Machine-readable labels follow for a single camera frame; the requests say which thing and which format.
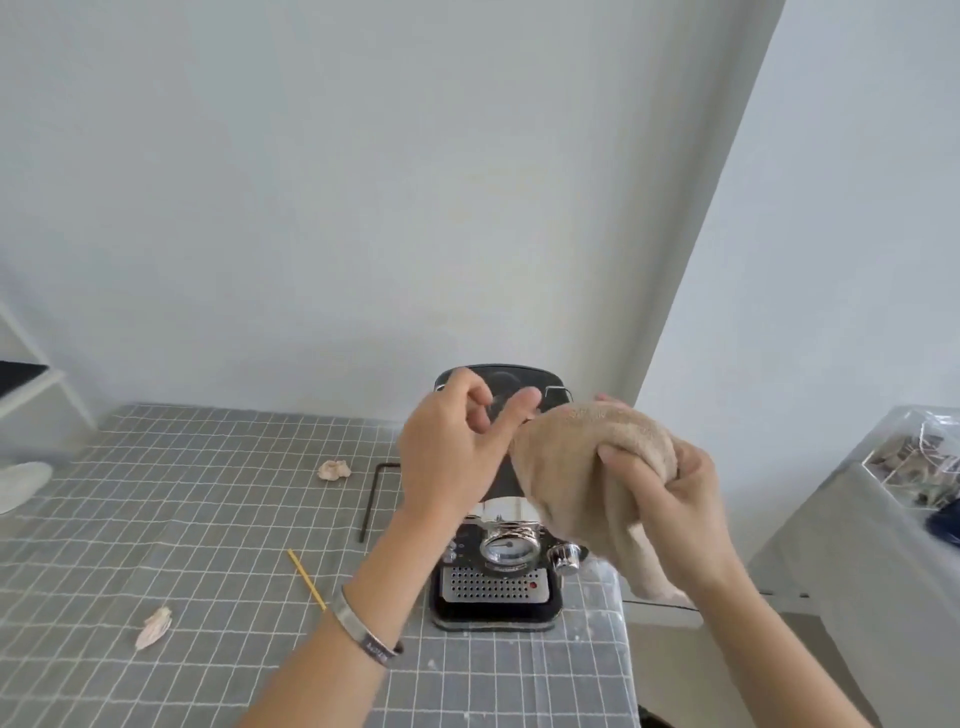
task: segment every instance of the chrome knob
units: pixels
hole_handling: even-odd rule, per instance
[[[580,547],[576,544],[557,544],[550,547],[546,556],[560,576],[573,576],[580,570]]]

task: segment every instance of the right hand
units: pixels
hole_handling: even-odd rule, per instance
[[[602,445],[600,459],[636,498],[640,522],[666,577],[694,602],[746,576],[733,548],[710,456],[674,439],[678,477],[665,486],[641,458]]]

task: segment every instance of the gray table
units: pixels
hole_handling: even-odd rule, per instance
[[[354,572],[373,466],[396,426],[369,420],[138,405],[38,496],[0,546],[0,720],[25,726],[230,725]],[[345,458],[346,482],[315,476]],[[400,496],[386,474],[371,542]],[[617,580],[588,563],[540,634],[438,630],[420,602],[369,726],[635,726]],[[157,607],[161,642],[133,641]]]

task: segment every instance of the left hand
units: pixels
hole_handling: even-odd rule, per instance
[[[458,369],[440,392],[427,395],[397,441],[403,511],[418,520],[455,530],[493,483],[514,437],[540,404],[540,390],[514,394],[491,425],[487,383]]]

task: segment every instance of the pink seashell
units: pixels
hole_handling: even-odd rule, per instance
[[[143,631],[137,635],[137,651],[148,647],[166,634],[170,628],[173,612],[167,607],[160,607],[143,622]]]
[[[339,480],[350,477],[350,468],[347,467],[346,460],[327,460],[317,471],[317,477],[320,480]]]

